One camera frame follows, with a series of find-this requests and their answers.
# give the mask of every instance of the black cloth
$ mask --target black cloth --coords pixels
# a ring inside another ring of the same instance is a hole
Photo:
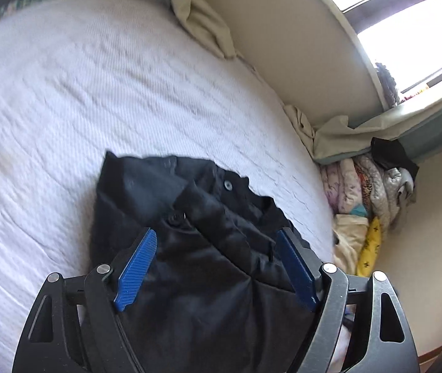
[[[373,137],[371,140],[371,155],[375,163],[383,169],[405,168],[416,179],[419,167],[409,157],[398,140],[383,140]]]
[[[272,198],[209,160],[107,153],[93,266],[110,263],[142,227],[156,231],[157,254],[120,318],[146,373],[288,369],[313,314],[275,249],[279,229],[300,234]]]

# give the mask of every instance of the pile of clothes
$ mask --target pile of clothes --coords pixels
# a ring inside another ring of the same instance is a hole
[[[373,138],[371,152],[321,167],[335,215],[335,264],[346,274],[371,276],[381,242],[404,224],[419,168],[397,141]]]

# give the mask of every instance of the white bedspread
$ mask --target white bedspread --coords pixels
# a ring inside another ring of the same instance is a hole
[[[331,213],[280,100],[157,0],[52,0],[0,22],[0,372],[46,276],[84,274],[116,154],[210,158],[271,195],[323,259]]]

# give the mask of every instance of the wall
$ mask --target wall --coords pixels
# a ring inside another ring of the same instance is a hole
[[[207,0],[235,47],[312,125],[349,115],[358,125],[382,112],[364,61],[322,0]]]
[[[420,167],[417,202],[401,233],[384,244],[376,269],[399,292],[422,355],[442,345],[442,153]]]

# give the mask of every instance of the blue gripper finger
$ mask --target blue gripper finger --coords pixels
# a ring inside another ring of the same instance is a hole
[[[124,311],[125,307],[135,300],[156,252],[157,235],[155,231],[150,229],[141,240],[140,245],[136,248],[117,281],[117,295],[114,299],[114,305],[119,312]]]
[[[319,273],[322,262],[314,251],[305,248],[288,229],[277,232],[276,249],[297,298],[310,311],[316,311],[323,297]]]

